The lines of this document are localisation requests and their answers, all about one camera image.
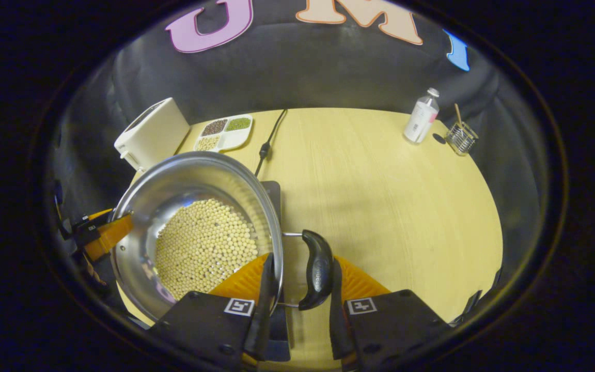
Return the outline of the white sectioned bean tray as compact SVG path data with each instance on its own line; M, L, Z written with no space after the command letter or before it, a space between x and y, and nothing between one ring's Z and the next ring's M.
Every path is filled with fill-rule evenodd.
M252 115L234 115L208 122L196 137L194 151L228 151L243 146L254 125Z

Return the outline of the stainless steel pot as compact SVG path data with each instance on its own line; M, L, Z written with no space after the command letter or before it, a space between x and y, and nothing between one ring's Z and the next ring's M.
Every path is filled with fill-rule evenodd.
M251 223L260 254L272 257L271 309L279 304L284 287L283 238L266 184L240 162L210 151L181 153L154 165L131 184L109 219L129 216L132 229L111 252L121 292L151 322L157 322L177 302L158 276L156 241L180 207L222 201Z

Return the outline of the black induction cooktop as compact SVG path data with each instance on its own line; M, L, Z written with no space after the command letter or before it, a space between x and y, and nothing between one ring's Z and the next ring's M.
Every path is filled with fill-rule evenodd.
M269 194L274 210L281 217L281 190L276 181L261 183ZM277 305L271 315L269 340L266 346L267 362L290 362L295 344L291 315L285 307Z

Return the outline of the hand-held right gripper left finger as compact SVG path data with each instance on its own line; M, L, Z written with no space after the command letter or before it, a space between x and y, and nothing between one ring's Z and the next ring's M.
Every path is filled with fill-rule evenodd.
M149 332L219 368L241 369L266 358L276 298L274 256L265 254L211 292L185 294Z

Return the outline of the clear plastic bottle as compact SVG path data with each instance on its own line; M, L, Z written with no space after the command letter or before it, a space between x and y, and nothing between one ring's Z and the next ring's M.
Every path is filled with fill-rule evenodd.
M425 96L416 101L403 132L408 142L418 145L425 139L440 111L439 96L439 91L431 87Z

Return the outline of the pile of yellow soybeans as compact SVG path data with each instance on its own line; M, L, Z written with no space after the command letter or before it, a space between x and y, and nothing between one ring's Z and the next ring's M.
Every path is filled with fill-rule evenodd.
M209 292L259 256L251 222L216 198L179 207L158 233L155 269L177 301L191 290Z

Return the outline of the white toaster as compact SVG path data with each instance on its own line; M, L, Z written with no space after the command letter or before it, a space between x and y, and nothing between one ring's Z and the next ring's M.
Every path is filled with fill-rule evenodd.
M191 131L172 97L153 104L118 136L114 148L137 172L145 172L175 155Z

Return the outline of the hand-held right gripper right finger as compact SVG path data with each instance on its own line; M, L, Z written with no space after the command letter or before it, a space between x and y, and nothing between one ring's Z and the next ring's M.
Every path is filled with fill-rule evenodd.
M329 337L333 358L343 370L390 370L451 330L411 290L392 292L361 268L335 257Z

